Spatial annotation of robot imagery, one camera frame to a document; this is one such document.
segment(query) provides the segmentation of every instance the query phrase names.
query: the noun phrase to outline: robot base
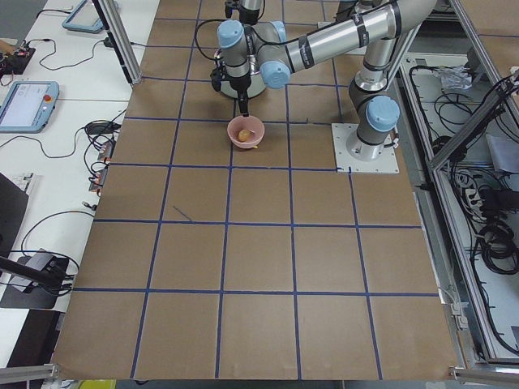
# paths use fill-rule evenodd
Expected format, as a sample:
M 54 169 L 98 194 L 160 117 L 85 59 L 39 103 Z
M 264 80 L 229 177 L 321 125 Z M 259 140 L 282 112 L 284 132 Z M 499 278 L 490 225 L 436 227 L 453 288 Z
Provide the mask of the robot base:
M 339 172 L 348 173 L 378 173 L 378 174 L 398 174 L 397 157 L 392 147 L 382 149 L 380 156 L 372 162 L 364 162 L 352 156 L 346 147 L 346 142 L 353 132 L 357 130 L 358 124 L 332 124 L 333 146 L 335 147 L 335 161 Z M 386 139 L 386 144 L 392 141 L 390 137 Z

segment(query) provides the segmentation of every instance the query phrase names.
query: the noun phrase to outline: pink bowl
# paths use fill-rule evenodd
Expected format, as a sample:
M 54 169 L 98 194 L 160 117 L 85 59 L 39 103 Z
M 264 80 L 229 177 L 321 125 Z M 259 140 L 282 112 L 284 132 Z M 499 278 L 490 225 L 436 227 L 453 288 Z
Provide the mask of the pink bowl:
M 251 136 L 246 142 L 238 141 L 238 134 L 241 130 L 249 130 L 251 132 Z M 229 122 L 227 135 L 236 146 L 240 148 L 253 148 L 263 139 L 265 126 L 263 122 L 255 116 L 237 116 Z

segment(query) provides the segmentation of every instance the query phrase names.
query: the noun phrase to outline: tablet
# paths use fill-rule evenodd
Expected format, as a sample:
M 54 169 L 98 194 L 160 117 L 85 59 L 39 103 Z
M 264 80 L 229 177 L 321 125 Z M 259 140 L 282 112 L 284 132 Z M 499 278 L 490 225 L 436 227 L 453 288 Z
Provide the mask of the tablet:
M 0 134 L 31 134 L 47 124 L 59 95 L 54 81 L 15 81 L 0 108 Z
M 67 16 L 62 26 L 67 30 L 90 32 L 97 34 L 103 29 L 103 23 L 99 19 L 97 10 L 92 0 L 82 0 L 78 6 Z

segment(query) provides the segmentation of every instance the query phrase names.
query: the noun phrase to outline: white table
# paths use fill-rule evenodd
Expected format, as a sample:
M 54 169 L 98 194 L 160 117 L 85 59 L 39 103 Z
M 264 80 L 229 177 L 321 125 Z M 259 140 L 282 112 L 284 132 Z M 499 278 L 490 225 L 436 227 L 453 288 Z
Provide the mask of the white table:
M 79 0 L 49 0 L 45 9 L 67 9 L 75 6 Z M 148 39 L 159 0 L 118 0 L 120 15 L 126 26 L 131 41 L 145 43 Z M 46 60 L 47 66 L 55 67 L 78 62 L 91 55 L 92 46 L 106 34 L 87 34 L 71 32 L 61 25 L 63 16 L 43 13 L 35 22 L 27 40 L 52 38 L 57 43 L 57 53 Z M 31 81 L 57 81 L 60 96 L 47 127 L 36 135 L 50 155 L 69 153 L 74 145 L 74 133 L 77 129 L 93 120 L 111 120 L 127 107 L 131 96 L 131 87 L 126 82 L 115 52 L 99 44 L 95 58 L 76 67 L 60 71 L 48 71 L 38 63 L 52 51 L 52 43 L 34 42 L 35 56 L 24 74 L 15 79 Z M 135 47 L 135 54 L 140 62 L 144 48 Z M 5 83 L 10 77 L 4 76 Z M 0 102 L 9 88 L 0 87 Z M 0 135 L 0 144 L 14 135 Z M 50 160 L 45 158 L 36 142 L 17 139 L 0 149 L 0 172 L 36 174 L 34 190 L 28 203 L 14 250 L 19 250 L 20 241 L 27 231 L 42 218 L 55 212 L 80 210 L 89 212 L 82 205 L 83 201 L 97 203 L 97 195 L 88 192 L 88 171 L 83 161 L 88 140 L 82 131 L 77 137 L 77 151 L 68 158 Z M 97 159 L 93 147 L 88 153 L 88 160 Z M 25 247 L 28 250 L 46 250 L 71 256 L 80 263 L 92 218 L 82 214 L 67 214 L 49 219 L 30 235 Z M 17 259 L 21 253 L 11 254 Z M 68 272 L 74 273 L 75 267 L 69 265 Z M 4 274 L 2 282 L 8 280 Z M 5 286 L 0 287 L 0 296 Z M 66 311 L 69 296 L 60 297 L 55 310 Z M 0 309 L 0 368 L 6 367 L 15 347 L 28 310 Z

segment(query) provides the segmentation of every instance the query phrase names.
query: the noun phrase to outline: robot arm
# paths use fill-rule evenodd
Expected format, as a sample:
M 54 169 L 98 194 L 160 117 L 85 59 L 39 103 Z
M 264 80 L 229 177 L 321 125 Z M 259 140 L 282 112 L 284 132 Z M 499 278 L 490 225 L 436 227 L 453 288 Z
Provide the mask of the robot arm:
M 251 85 L 251 60 L 259 66 L 264 83 L 283 88 L 290 75 L 315 64 L 367 46 L 362 69 L 350 88 L 360 117 L 350 153 L 374 160 L 384 147 L 387 133 L 397 124 L 397 103 L 385 96 L 385 70 L 391 65 L 396 38 L 417 27 L 434 9 L 436 0 L 363 0 L 371 9 L 321 28 L 296 40 L 286 41 L 280 22 L 243 26 L 227 20 L 218 28 L 221 71 L 238 94 L 241 114 L 248 115 L 247 89 Z
M 260 19 L 260 9 L 264 0 L 227 0 L 225 2 L 225 17 L 229 19 L 233 10 L 240 14 L 240 22 L 254 26 Z

